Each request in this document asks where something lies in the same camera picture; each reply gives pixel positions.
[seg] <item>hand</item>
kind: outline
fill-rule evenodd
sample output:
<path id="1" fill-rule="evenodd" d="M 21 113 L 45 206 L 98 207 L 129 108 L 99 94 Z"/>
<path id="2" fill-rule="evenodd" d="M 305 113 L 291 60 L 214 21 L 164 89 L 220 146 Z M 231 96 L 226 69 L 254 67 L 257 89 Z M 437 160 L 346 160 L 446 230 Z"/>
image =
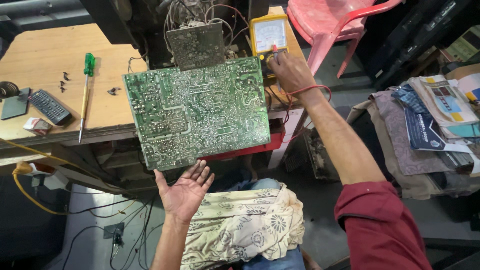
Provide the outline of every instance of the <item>hand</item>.
<path id="1" fill-rule="evenodd" d="M 197 161 L 173 186 L 168 186 L 163 174 L 157 169 L 154 170 L 165 213 L 183 224 L 190 223 L 215 177 L 212 174 L 205 181 L 210 171 L 209 167 L 205 167 L 206 164 L 205 160 Z"/>
<path id="2" fill-rule="evenodd" d="M 287 52 L 278 54 L 278 63 L 271 58 L 268 66 L 288 93 L 317 84 L 305 60 Z"/>

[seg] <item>chair leg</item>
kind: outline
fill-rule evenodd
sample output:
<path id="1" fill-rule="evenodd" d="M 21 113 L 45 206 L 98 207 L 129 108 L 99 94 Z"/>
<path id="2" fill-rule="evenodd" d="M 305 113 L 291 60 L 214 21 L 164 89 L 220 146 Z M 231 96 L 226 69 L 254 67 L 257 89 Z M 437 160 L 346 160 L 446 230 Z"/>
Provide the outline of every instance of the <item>chair leg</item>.
<path id="1" fill-rule="evenodd" d="M 325 56 L 335 42 L 335 38 L 336 37 L 333 35 L 319 35 L 313 38 L 312 50 L 310 51 L 307 61 L 312 75 L 315 75 L 317 72 L 320 64 L 323 62 Z"/>
<path id="2" fill-rule="evenodd" d="M 357 48 L 360 38 L 361 36 L 354 38 L 348 43 L 347 54 L 345 56 L 345 59 L 343 60 L 342 65 L 340 66 L 340 70 L 338 70 L 338 73 L 336 74 L 337 78 L 340 78 L 340 76 L 343 74 L 343 72 L 347 68 L 348 62 L 350 62 L 350 59 L 352 59 L 353 53 Z"/>

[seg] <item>cardboard box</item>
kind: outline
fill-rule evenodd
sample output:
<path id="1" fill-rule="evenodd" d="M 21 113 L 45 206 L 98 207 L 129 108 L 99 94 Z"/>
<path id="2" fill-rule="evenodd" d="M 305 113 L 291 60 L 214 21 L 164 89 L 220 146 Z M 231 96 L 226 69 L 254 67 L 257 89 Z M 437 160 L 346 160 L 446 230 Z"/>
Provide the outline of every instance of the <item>cardboard box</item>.
<path id="1" fill-rule="evenodd" d="M 33 134 L 44 136 L 48 133 L 48 130 L 52 127 L 51 124 L 41 118 L 30 117 L 24 124 L 24 129 L 30 131 Z"/>

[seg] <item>floral cloth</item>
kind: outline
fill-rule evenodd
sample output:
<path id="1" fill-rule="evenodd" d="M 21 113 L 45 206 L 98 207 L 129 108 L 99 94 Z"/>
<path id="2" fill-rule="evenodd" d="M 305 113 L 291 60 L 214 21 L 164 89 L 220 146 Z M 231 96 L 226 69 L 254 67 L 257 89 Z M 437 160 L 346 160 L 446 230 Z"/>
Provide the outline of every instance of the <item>floral cloth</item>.
<path id="1" fill-rule="evenodd" d="M 180 269 L 212 269 L 258 254 L 274 260 L 301 244 L 303 204 L 280 185 L 207 193 L 190 222 Z"/>

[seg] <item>screwdriver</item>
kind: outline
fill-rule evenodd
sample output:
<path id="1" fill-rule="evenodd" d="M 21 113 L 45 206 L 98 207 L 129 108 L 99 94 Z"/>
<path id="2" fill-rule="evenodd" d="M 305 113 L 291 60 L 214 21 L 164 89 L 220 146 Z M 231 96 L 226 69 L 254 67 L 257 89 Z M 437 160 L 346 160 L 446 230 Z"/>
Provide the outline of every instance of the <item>screwdriver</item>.
<path id="1" fill-rule="evenodd" d="M 78 138 L 78 143 L 82 142 L 82 133 L 85 125 L 85 116 L 87 114 L 87 104 L 88 104 L 88 77 L 93 77 L 93 69 L 95 68 L 95 57 L 93 54 L 85 54 L 85 68 L 84 74 L 85 77 L 85 88 L 84 88 L 84 101 L 82 103 L 82 119 L 80 120 L 80 136 Z"/>
<path id="2" fill-rule="evenodd" d="M 280 64 L 280 63 L 278 62 L 278 49 L 276 48 L 275 43 L 273 44 L 273 58 L 275 59 L 275 61 L 276 61 L 277 64 Z M 280 87 L 280 81 L 278 80 L 278 78 L 277 78 L 277 80 L 276 80 L 276 87 L 278 88 L 278 91 L 279 91 L 279 92 L 282 91 L 282 88 Z"/>

